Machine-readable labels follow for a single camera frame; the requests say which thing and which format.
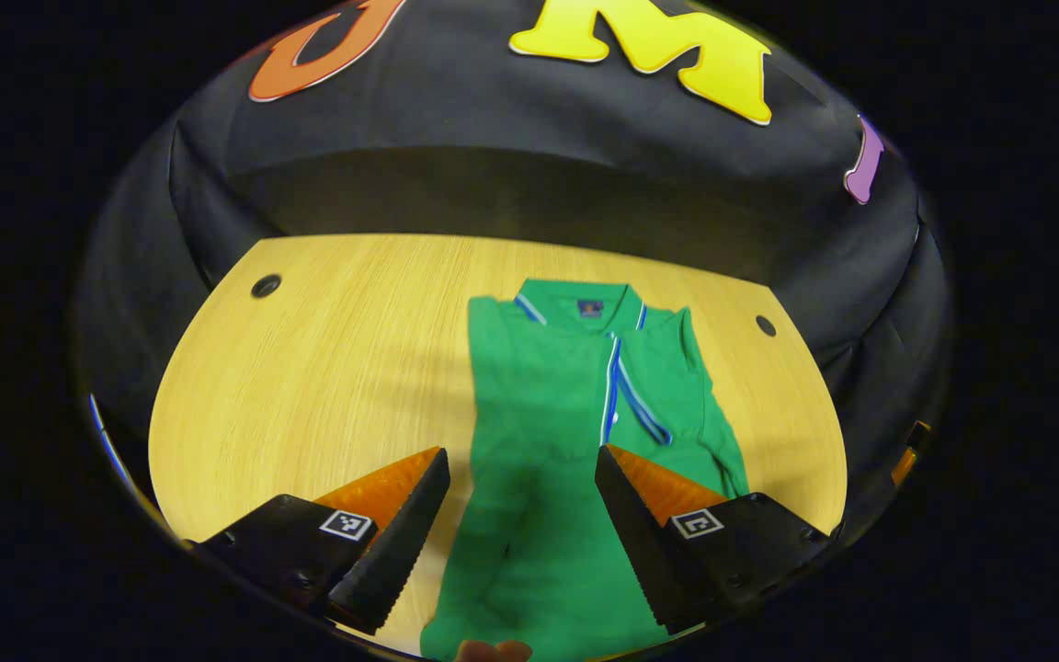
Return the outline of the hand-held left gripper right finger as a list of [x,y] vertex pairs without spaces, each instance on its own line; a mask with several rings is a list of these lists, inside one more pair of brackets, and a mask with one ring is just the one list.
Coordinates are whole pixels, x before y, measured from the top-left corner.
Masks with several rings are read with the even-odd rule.
[[769,495],[726,498],[614,445],[599,450],[594,482],[656,623],[672,636],[756,611],[834,545]]

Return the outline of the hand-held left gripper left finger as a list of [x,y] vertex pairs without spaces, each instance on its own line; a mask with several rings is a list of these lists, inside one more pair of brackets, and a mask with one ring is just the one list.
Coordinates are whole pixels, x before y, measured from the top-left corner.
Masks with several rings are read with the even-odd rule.
[[428,448],[315,500],[274,496],[190,549],[269,598],[373,636],[400,598],[450,481],[446,450]]

